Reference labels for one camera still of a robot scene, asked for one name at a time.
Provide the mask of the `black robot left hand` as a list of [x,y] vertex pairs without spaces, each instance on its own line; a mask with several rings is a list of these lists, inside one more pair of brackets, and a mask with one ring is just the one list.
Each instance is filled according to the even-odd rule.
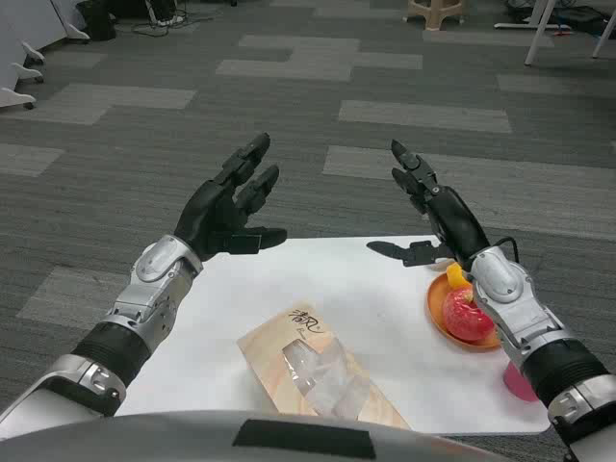
[[220,173],[204,182],[185,205],[174,236],[203,262],[219,253],[257,254],[287,240],[285,229],[246,226],[249,217],[266,204],[279,177],[276,165],[254,175],[269,147],[267,133],[255,137],[233,153]]

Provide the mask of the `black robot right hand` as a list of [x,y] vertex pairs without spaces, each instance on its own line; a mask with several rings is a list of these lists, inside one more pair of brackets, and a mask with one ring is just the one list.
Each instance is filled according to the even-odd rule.
[[474,257],[490,243],[467,204],[451,187],[441,185],[436,173],[421,156],[410,152],[399,141],[391,141],[391,151],[400,164],[392,169],[398,186],[408,195],[413,207],[430,221],[440,244],[413,242],[407,247],[372,241],[367,248],[385,257],[399,260],[407,268],[452,259],[468,270]]

